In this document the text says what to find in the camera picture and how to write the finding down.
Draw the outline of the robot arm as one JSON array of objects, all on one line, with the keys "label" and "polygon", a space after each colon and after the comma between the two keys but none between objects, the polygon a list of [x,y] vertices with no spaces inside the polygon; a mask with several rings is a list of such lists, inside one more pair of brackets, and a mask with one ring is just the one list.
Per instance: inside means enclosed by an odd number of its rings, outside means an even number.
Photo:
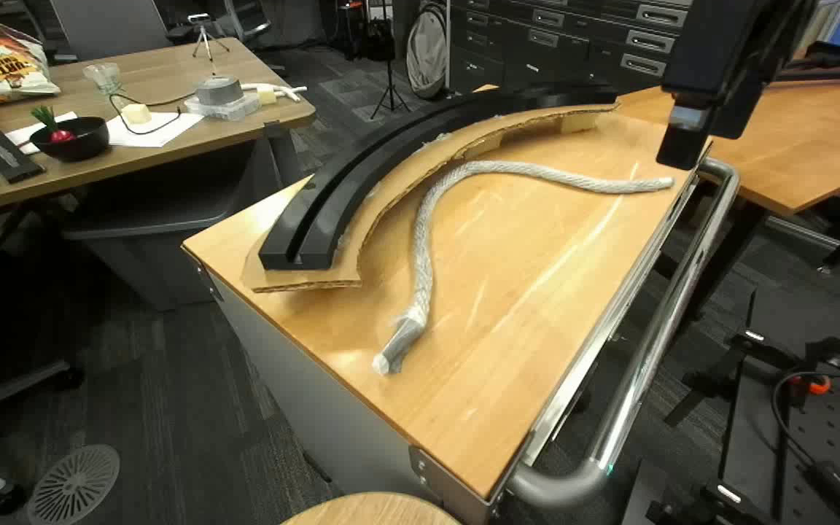
[{"label": "robot arm", "polygon": [[818,0],[694,0],[662,74],[675,108],[657,160],[691,168],[710,137],[742,137],[813,7]]}]

